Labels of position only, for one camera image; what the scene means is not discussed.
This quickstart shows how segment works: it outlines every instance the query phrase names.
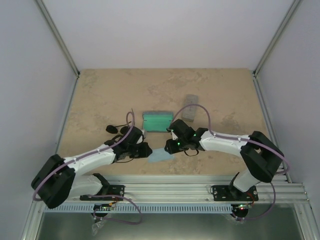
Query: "gray eraser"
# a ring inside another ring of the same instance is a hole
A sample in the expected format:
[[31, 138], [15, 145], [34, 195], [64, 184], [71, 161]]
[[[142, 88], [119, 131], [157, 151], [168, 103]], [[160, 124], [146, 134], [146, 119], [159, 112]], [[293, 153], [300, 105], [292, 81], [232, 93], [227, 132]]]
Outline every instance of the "gray eraser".
[[[198, 100], [199, 98], [197, 95], [188, 94], [185, 98], [184, 105], [186, 106], [188, 104], [197, 104]], [[197, 106], [186, 107], [182, 111], [182, 120], [187, 122], [193, 122], [196, 117], [196, 110]]]

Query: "clear plastic bag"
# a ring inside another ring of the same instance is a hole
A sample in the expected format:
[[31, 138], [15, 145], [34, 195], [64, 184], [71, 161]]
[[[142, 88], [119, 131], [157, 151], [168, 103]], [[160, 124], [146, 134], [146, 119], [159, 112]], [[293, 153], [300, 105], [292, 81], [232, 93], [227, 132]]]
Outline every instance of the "clear plastic bag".
[[[104, 218], [111, 218], [112, 217], [112, 214], [111, 213], [108, 213]], [[100, 217], [97, 217], [97, 222], [92, 224], [92, 236], [95, 236], [97, 235], [98, 231], [106, 224], [107, 220], [105, 219], [102, 219], [102, 220], [99, 220]]]

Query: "white backdrop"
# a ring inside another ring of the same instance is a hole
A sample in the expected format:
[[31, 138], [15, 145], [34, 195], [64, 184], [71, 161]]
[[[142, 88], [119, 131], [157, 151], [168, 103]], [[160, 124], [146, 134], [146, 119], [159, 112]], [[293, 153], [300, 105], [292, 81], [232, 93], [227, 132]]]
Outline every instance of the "white backdrop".
[[79, 69], [254, 70], [293, 0], [45, 0]]
[[76, 76], [32, 0], [0, 7], [0, 239], [21, 237]]
[[320, 1], [305, 0], [260, 72], [280, 149], [320, 225]]

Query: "ribbed metal strip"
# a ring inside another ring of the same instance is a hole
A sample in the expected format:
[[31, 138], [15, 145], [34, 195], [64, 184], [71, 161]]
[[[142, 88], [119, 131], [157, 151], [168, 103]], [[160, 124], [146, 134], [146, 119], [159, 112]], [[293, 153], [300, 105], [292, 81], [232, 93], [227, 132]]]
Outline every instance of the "ribbed metal strip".
[[[45, 213], [93, 213], [94, 203], [63, 203], [49, 209]], [[138, 203], [143, 214], [230, 214], [231, 204], [151, 204]], [[137, 209], [129, 203], [117, 203], [111, 210], [97, 211], [97, 213], [112, 212], [117, 214], [136, 214]]]

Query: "purple cable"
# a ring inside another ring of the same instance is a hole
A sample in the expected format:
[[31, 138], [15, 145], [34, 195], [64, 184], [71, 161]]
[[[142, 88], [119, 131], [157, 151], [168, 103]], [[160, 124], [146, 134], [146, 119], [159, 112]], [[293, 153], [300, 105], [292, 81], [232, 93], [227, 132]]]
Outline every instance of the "purple cable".
[[276, 190], [275, 190], [275, 186], [272, 184], [272, 182], [270, 182], [272, 190], [273, 190], [273, 202], [271, 204], [271, 206], [269, 207], [269, 209], [267, 211], [265, 211], [264, 213], [262, 213], [259, 216], [254, 216], [254, 217], [237, 217], [234, 213], [232, 213], [232, 215], [235, 217], [235, 220], [237, 221], [247, 221], [247, 220], [257, 220], [260, 219], [266, 215], [268, 215], [271, 210], [274, 208], [275, 204], [276, 204]]
[[254, 140], [246, 139], [246, 138], [240, 138], [240, 139], [239, 139], [239, 138], [237, 138], [237, 137], [222, 136], [222, 135], [219, 135], [219, 134], [214, 133], [214, 132], [212, 131], [212, 129], [211, 129], [211, 117], [210, 117], [210, 113], [208, 112], [208, 110], [207, 110], [204, 106], [202, 106], [202, 105], [200, 105], [200, 104], [192, 103], [192, 104], [185, 105], [183, 108], [181, 108], [181, 109], [174, 115], [171, 123], [174, 122], [174, 120], [176, 119], [176, 117], [178, 116], [178, 114], [179, 114], [183, 109], [185, 109], [185, 108], [187, 108], [187, 107], [190, 107], [190, 106], [200, 107], [200, 108], [202, 108], [202, 109], [206, 112], [206, 115], [208, 116], [208, 129], [209, 129], [209, 132], [210, 132], [212, 135], [215, 135], [216, 137], [221, 138], [221, 139], [236, 140], [236, 141], [241, 140], [241, 141], [244, 141], [244, 142], [248, 142], [248, 143], [251, 143], [251, 144], [255, 144], [255, 145], [257, 145], [257, 146], [259, 146], [259, 147], [262, 147], [262, 148], [270, 151], [271, 153], [275, 154], [277, 157], [279, 157], [282, 161], [284, 161], [284, 162], [286, 163], [286, 169], [283, 170], [283, 171], [277, 172], [276, 175], [285, 174], [285, 173], [287, 173], [287, 172], [290, 170], [291, 165], [290, 165], [290, 163], [288, 162], [288, 160], [287, 160], [284, 156], [282, 156], [282, 155], [281, 155], [280, 153], [278, 153], [277, 151], [273, 150], [272, 148], [270, 148], [270, 147], [268, 147], [268, 146], [266, 146], [266, 145], [264, 145], [264, 144], [262, 144], [262, 143], [260, 143], [260, 142], [258, 142], [258, 141], [254, 141]]
[[87, 195], [89, 197], [95, 197], [95, 198], [110, 198], [110, 197], [114, 197], [114, 198], [119, 198], [119, 199], [124, 199], [126, 201], [128, 201], [129, 203], [131, 203], [135, 209], [137, 209], [137, 211], [139, 212], [139, 215], [140, 215], [140, 220], [137, 221], [137, 222], [132, 222], [132, 221], [125, 221], [125, 220], [119, 220], [119, 219], [115, 219], [115, 218], [110, 218], [110, 217], [98, 217], [96, 216], [96, 210], [93, 211], [93, 217], [94, 218], [97, 218], [97, 219], [104, 219], [104, 220], [109, 220], [109, 221], [113, 221], [113, 222], [117, 222], [117, 223], [122, 223], [122, 224], [129, 224], [129, 225], [138, 225], [140, 223], [142, 223], [142, 218], [143, 218], [143, 215], [142, 215], [142, 212], [141, 210], [139, 209], [139, 207], [132, 201], [130, 200], [129, 198], [126, 198], [124, 196], [120, 196], [120, 195]]
[[40, 182], [40, 184], [36, 187], [36, 189], [34, 190], [34, 193], [32, 195], [32, 199], [36, 202], [40, 202], [42, 201], [41, 198], [37, 198], [37, 194], [39, 192], [39, 190], [42, 188], [42, 186], [48, 181], [49, 178], [51, 178], [55, 173], [57, 173], [59, 170], [63, 169], [64, 167], [68, 166], [69, 164], [73, 163], [73, 162], [77, 162], [85, 157], [88, 157], [88, 156], [91, 156], [91, 155], [94, 155], [94, 154], [98, 154], [99, 152], [103, 152], [105, 150], [108, 150], [108, 149], [111, 149], [115, 146], [117, 146], [118, 144], [122, 143], [123, 140], [126, 139], [126, 137], [130, 134], [130, 132], [132, 131], [133, 127], [135, 126], [135, 114], [134, 114], [134, 111], [129, 111], [126, 116], [125, 116], [125, 119], [126, 119], [126, 123], [129, 124], [129, 121], [128, 121], [128, 116], [131, 115], [132, 116], [132, 124], [128, 130], [128, 132], [123, 136], [123, 138], [121, 138], [119, 141], [117, 141], [115, 144], [111, 145], [111, 146], [106, 146], [105, 148], [102, 148], [100, 149], [99, 151], [98, 150], [94, 150], [94, 151], [91, 151], [91, 152], [88, 152], [84, 155], [81, 155], [79, 157], [76, 157], [75, 159], [73, 160], [70, 160], [68, 162], [65, 162], [64, 164], [58, 166], [55, 170], [53, 170], [52, 172], [50, 172], [48, 174], [48, 176], [46, 176], [42, 182]]

